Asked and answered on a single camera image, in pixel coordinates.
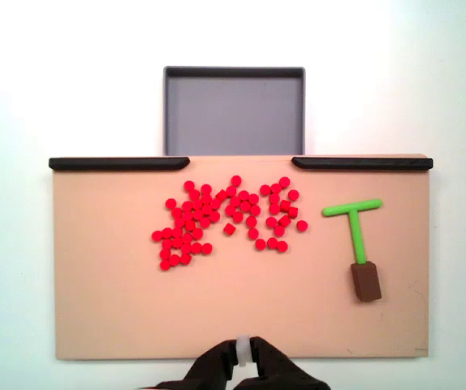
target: tan board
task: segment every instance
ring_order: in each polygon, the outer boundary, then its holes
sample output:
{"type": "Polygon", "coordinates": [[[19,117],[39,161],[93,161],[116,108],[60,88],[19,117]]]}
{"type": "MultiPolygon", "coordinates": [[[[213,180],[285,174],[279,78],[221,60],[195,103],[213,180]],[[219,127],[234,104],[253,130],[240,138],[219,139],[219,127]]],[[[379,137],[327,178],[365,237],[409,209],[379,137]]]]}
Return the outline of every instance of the tan board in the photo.
{"type": "Polygon", "coordinates": [[[172,172],[56,171],[54,262],[60,359],[195,358],[245,334],[299,358],[427,356],[429,173],[304,171],[286,156],[195,157],[172,172]],[[185,180],[215,190],[233,175],[250,192],[288,176],[308,231],[289,227],[286,253],[257,252],[245,224],[224,235],[223,206],[201,240],[212,254],[161,271],[150,236],[173,226],[165,200],[187,200],[185,180]],[[360,224],[382,299],[363,303],[348,217],[321,210],[374,198],[383,206],[361,212],[360,224]]]}

